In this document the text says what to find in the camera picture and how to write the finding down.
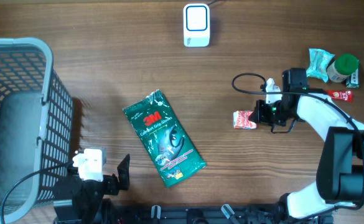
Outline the red orange candy packet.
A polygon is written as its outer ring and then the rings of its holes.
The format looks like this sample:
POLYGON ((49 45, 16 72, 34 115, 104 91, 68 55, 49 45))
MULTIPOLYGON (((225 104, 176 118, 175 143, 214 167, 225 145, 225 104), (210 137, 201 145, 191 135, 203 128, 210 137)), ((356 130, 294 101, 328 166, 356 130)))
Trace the red orange candy packet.
POLYGON ((256 123, 249 120, 252 113, 250 110, 235 111, 233 113, 233 127, 235 129, 256 129, 256 123))

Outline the green 3M gloves bag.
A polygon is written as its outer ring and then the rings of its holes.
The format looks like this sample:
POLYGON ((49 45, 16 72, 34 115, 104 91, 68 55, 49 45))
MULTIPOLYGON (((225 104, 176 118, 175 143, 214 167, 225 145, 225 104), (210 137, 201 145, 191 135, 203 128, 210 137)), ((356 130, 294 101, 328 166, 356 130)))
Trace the green 3M gloves bag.
POLYGON ((167 188, 207 166, 160 90, 123 112, 167 188))

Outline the teal wet wipes packet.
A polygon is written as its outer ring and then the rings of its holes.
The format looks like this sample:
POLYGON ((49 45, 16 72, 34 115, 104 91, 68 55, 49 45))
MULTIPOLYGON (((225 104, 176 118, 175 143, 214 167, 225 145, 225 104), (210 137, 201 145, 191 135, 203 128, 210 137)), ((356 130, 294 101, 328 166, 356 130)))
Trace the teal wet wipes packet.
POLYGON ((318 78, 327 83, 329 80, 327 67, 334 57, 334 54, 323 49, 309 49, 310 63, 306 70, 307 77, 318 78))

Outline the red Nescafe stick sachet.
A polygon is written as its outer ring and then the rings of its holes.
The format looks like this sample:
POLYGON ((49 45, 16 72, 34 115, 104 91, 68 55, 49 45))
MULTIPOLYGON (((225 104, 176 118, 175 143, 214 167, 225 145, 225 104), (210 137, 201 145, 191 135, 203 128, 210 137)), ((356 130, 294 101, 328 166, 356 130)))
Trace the red Nescafe stick sachet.
POLYGON ((350 90, 326 90, 326 93, 333 100, 353 101, 353 93, 350 90))

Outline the green lid jar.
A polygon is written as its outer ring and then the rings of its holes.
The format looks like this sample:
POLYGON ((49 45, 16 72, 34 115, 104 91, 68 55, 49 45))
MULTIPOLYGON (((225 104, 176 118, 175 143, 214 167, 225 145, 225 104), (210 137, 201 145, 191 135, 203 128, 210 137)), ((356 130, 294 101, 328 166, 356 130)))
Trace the green lid jar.
POLYGON ((355 73, 358 68, 359 59, 356 56, 342 54, 327 67, 326 72, 330 81, 340 83, 355 73))

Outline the green white small box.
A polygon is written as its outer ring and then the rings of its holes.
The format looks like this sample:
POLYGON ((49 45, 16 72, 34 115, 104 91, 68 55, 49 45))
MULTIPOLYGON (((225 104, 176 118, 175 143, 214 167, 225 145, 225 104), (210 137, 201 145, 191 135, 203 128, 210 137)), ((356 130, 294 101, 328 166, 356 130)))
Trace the green white small box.
POLYGON ((360 67, 360 62, 358 62, 357 69, 346 79, 345 85, 347 88, 360 87, 359 67, 360 67))

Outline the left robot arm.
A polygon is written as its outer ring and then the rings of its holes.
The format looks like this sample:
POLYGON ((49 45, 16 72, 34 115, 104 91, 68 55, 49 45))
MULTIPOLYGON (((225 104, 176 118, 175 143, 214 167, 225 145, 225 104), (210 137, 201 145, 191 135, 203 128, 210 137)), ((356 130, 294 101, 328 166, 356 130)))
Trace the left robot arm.
POLYGON ((118 175, 104 175, 102 181, 82 180, 76 168, 68 167, 69 174, 54 185, 54 223, 122 223, 111 200, 105 195, 118 195, 129 189, 127 155, 117 167, 118 175))

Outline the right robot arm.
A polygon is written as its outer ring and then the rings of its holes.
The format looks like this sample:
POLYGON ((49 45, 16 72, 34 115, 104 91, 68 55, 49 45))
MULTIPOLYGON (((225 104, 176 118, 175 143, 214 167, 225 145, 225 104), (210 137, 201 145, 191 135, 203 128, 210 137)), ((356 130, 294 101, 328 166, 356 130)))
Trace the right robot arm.
POLYGON ((282 87, 265 79, 249 119, 276 126, 303 122, 324 141, 315 182, 300 191, 286 193, 270 214, 276 222, 308 222, 338 209, 364 206, 364 124, 340 109, 320 88, 308 85, 303 68, 282 73, 282 87))

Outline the white barcode scanner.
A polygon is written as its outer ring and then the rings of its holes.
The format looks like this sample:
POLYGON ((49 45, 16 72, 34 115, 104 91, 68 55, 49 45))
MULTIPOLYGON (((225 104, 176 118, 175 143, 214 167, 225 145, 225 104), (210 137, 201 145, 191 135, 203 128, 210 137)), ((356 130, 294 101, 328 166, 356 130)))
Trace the white barcode scanner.
POLYGON ((183 8, 184 45, 207 47, 210 43, 210 9, 204 3, 187 4, 183 8))

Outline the grey plastic basket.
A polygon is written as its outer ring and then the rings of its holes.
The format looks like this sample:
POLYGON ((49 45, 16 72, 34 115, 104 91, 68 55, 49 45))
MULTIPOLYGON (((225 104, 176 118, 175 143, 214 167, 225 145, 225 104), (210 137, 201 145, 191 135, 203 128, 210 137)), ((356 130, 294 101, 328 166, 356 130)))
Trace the grey plastic basket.
POLYGON ((74 107, 53 65, 40 39, 0 39, 0 222, 51 203, 67 173, 74 107))

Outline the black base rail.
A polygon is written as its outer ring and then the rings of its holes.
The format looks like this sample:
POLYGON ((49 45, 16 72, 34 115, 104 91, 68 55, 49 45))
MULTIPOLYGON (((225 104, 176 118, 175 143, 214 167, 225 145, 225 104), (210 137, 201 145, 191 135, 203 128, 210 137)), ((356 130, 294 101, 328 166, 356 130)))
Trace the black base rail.
POLYGON ((106 200, 91 223, 293 223, 276 204, 244 207, 115 207, 106 200))

